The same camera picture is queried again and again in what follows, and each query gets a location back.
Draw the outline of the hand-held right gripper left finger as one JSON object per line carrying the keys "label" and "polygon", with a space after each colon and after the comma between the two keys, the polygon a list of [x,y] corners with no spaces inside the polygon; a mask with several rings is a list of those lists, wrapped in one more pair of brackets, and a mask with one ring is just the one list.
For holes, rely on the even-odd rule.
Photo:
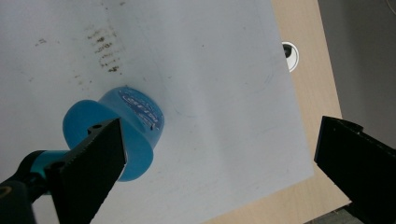
{"label": "hand-held right gripper left finger", "polygon": [[45,167],[60,224],[90,224],[126,163],[119,119],[88,129],[87,137]]}

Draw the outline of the white foam board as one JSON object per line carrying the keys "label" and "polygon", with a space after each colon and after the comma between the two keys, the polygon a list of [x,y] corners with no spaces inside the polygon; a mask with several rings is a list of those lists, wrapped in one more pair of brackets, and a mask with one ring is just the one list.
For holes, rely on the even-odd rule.
{"label": "white foam board", "polygon": [[314,173],[270,0],[0,0],[0,181],[120,86],[163,134],[93,224],[197,224]]}

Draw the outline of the blue bottle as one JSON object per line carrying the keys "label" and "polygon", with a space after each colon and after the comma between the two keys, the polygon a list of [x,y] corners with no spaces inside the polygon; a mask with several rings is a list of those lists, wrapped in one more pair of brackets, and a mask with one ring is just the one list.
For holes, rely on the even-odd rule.
{"label": "blue bottle", "polygon": [[130,87],[118,87],[105,93],[99,101],[75,103],[64,116],[64,138],[73,148],[88,135],[91,126],[116,118],[120,118],[127,156],[119,181],[132,181],[150,167],[153,149],[164,126],[163,112],[146,94]]}

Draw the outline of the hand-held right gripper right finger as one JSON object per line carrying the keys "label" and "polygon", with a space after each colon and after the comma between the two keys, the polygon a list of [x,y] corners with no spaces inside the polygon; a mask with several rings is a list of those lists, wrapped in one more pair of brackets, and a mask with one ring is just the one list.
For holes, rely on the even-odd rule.
{"label": "hand-held right gripper right finger", "polygon": [[324,116],[315,163],[351,201],[364,224],[396,224],[396,149],[353,122]]}

